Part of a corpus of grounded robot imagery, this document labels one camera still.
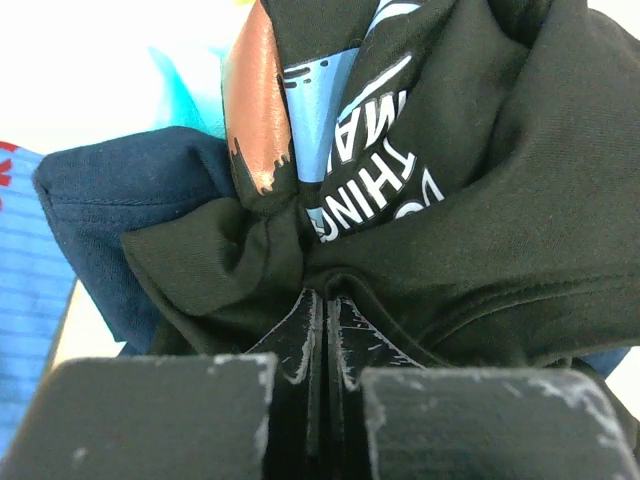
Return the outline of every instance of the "black fabric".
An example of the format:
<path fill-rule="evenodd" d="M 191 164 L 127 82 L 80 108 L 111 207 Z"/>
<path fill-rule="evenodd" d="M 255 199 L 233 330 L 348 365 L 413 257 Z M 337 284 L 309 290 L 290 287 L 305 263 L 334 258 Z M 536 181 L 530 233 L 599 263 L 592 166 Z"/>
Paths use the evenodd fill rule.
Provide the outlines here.
<path fill-rule="evenodd" d="M 239 201 L 122 237 L 171 328 L 197 353 L 246 350 L 308 287 L 425 366 L 639 344 L 640 43 L 585 0 L 358 5 L 253 7 L 223 84 Z M 344 88 L 293 82 L 309 55 L 352 61 Z M 318 181 L 306 110 L 335 116 Z"/>
<path fill-rule="evenodd" d="M 425 364 L 542 366 L 640 341 L 640 47 L 585 1 L 533 3 L 432 0 L 362 44 L 343 105 L 403 52 L 419 59 L 392 88 L 408 91 L 397 121 L 334 161 L 321 203 L 384 154 L 383 138 L 415 152 L 444 200 L 388 221 L 419 196 L 413 176 L 359 233 L 309 248 L 293 190 L 268 215 L 216 200 L 123 236 L 141 284 L 197 351 L 246 348 L 303 285 L 351 295 Z M 267 4 L 276 38 L 293 21 L 287 4 Z"/>

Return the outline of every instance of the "folded clothing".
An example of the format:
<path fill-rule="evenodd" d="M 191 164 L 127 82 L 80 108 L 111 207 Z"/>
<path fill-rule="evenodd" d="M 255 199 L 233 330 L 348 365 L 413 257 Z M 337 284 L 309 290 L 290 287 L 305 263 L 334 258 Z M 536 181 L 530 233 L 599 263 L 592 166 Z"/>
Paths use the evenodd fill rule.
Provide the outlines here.
<path fill-rule="evenodd" d="M 640 342 L 639 42 L 583 0 L 330 3 L 257 2 L 232 48 L 239 201 L 122 237 L 176 332 L 242 350 L 307 286 L 424 364 Z"/>
<path fill-rule="evenodd" d="M 120 235 L 235 195 L 224 141 L 170 127 L 46 156 L 33 183 L 64 255 L 127 353 L 161 318 L 126 263 Z"/>

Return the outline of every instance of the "light blue fabric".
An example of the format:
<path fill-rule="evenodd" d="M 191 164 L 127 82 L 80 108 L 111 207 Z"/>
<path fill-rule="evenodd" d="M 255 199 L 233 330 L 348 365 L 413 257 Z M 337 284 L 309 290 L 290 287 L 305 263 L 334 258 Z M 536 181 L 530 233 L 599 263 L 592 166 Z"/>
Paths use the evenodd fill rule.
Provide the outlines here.
<path fill-rule="evenodd" d="M 41 158 L 0 143 L 0 455 L 36 390 L 74 282 L 31 184 Z"/>

